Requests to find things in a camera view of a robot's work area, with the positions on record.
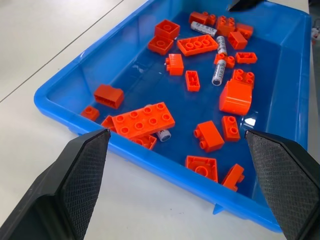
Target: blue plastic tray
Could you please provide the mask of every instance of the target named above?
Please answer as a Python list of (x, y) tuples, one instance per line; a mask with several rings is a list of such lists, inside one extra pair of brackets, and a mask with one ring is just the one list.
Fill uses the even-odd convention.
[[(307, 148), (309, 64), (311, 19), (299, 10), (264, 2), (245, 13), (227, 13), (230, 1), (149, 0), (112, 31), (41, 86), (34, 96), (39, 110), (66, 125), (76, 134), (101, 128), (107, 115), (139, 109), (147, 104), (165, 102), (176, 124), (172, 138), (159, 142), (153, 151), (113, 134), (109, 149), (138, 166), (194, 193), (244, 219), (281, 231), (257, 184), (256, 172), (245, 139), (227, 142), (221, 150), (205, 153), (193, 136), (197, 124), (212, 120), (222, 132), (219, 96), (231, 78), (227, 69), (222, 86), (211, 84), (217, 51), (183, 57), (185, 70), (197, 70), (201, 89), (188, 92), (184, 76), (169, 76), (166, 56), (146, 47), (154, 36), (155, 25), (169, 19), (181, 26), (178, 39), (198, 36), (190, 29), (189, 14), (207, 11), (217, 16), (232, 16), (236, 22), (254, 27), (246, 52), (255, 52), (258, 62), (236, 65), (255, 73), (252, 105), (244, 117), (237, 116), (241, 136), (256, 129), (292, 139)], [(227, 43), (230, 56), (235, 51)], [(170, 53), (180, 53), (174, 47)], [(93, 92), (100, 84), (124, 91), (118, 110), (97, 104)], [(80, 113), (88, 105), (99, 109), (100, 117), (90, 121)], [(244, 167), (245, 178), (238, 192), (231, 191), (184, 167), (187, 155), (217, 159), (219, 182), (236, 163)]]

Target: gray battery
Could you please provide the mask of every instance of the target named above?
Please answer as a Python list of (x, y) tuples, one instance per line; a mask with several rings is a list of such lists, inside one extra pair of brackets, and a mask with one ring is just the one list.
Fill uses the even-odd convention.
[(216, 38), (216, 42), (219, 44), (218, 54), (224, 54), (224, 55), (228, 56), (225, 37), (218, 36)]
[(194, 31), (197, 31), (199, 33), (202, 33), (202, 34), (209, 34), (213, 38), (215, 37), (215, 35), (217, 33), (216, 29), (209, 27), (209, 26), (206, 26), (206, 25), (203, 25), (203, 24), (198, 23), (196, 21), (193, 21), (191, 23), (191, 29)]
[(212, 77), (212, 84), (215, 86), (220, 86), (222, 84), (222, 80), (224, 79), (225, 69), (226, 69), (226, 61), (221, 59), (218, 61), (214, 74)]
[(161, 142), (165, 142), (171, 138), (171, 133), (167, 129), (158, 131), (156, 135)]

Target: white table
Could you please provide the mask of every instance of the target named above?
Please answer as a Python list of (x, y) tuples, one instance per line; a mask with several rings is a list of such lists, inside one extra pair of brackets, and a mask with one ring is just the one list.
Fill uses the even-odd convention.
[[(76, 137), (65, 126), (41, 115), (33, 102), (35, 91), (143, 2), (3, 0), (0, 3), (0, 224), (34, 179)], [(308, 11), (307, 0), (279, 2)], [(314, 78), (310, 82), (313, 84), (310, 104), (316, 109)], [(309, 118), (312, 127), (318, 129), (317, 111)], [(309, 138), (317, 145), (314, 132)], [(312, 146), (309, 149), (316, 157)], [(285, 239), (283, 234), (227, 212), (213, 216), (213, 207), (109, 152), (86, 239)]]

